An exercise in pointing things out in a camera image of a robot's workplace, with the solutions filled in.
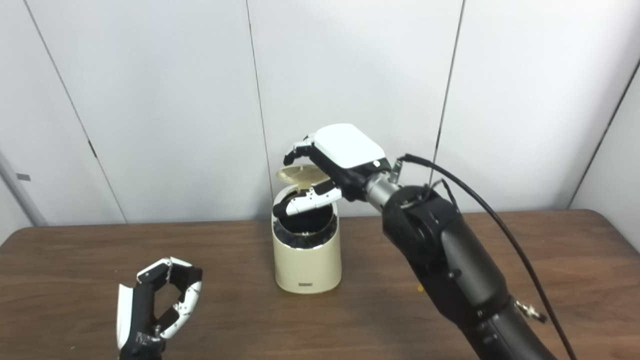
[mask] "cream trash can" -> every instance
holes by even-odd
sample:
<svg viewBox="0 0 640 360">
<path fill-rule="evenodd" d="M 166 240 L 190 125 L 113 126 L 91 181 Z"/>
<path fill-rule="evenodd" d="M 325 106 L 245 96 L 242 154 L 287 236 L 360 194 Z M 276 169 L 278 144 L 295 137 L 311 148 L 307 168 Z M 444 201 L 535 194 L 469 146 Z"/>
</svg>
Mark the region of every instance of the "cream trash can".
<svg viewBox="0 0 640 360">
<path fill-rule="evenodd" d="M 315 165 L 290 165 L 276 176 L 285 183 L 274 205 L 304 195 L 313 185 L 328 179 Z M 271 214 L 275 277 L 286 291 L 300 294 L 333 289 L 342 278 L 340 224 L 335 203 L 290 217 Z"/>
</svg>

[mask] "robotic arm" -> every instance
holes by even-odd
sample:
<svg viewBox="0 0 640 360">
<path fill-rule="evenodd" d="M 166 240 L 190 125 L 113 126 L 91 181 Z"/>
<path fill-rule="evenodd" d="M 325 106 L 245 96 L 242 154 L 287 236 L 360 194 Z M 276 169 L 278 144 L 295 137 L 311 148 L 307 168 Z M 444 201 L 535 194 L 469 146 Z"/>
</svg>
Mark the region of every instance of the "robotic arm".
<svg viewBox="0 0 640 360">
<path fill-rule="evenodd" d="M 556 360 L 524 319 L 541 320 L 515 300 L 506 280 L 458 208 L 428 185 L 397 183 L 401 162 L 392 168 L 380 146 L 351 124 L 324 127 L 295 143 L 285 165 L 308 156 L 330 180 L 306 197 L 273 208 L 285 217 L 344 197 L 367 201 L 382 215 L 385 236 L 447 319 L 455 323 L 482 360 Z"/>
</svg>

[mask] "brown table surface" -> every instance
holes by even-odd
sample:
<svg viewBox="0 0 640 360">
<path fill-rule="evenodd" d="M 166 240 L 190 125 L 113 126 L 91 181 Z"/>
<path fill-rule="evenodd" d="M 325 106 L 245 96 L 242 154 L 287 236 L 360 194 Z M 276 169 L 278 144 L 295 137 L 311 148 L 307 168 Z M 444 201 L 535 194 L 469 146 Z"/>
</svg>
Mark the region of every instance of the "brown table surface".
<svg viewBox="0 0 640 360">
<path fill-rule="evenodd" d="M 592 211 L 503 213 L 581 360 L 640 359 L 640 256 Z M 520 260 L 484 214 L 465 216 L 511 293 L 541 309 Z M 342 219 L 343 278 L 319 295 L 282 291 L 268 222 L 23 229 L 0 247 L 0 359 L 115 359 L 118 284 L 165 256 L 204 269 L 177 359 L 477 359 L 417 291 L 378 217 Z M 175 302 L 163 292 L 159 306 Z M 530 322 L 559 359 L 552 325 Z"/>
</svg>

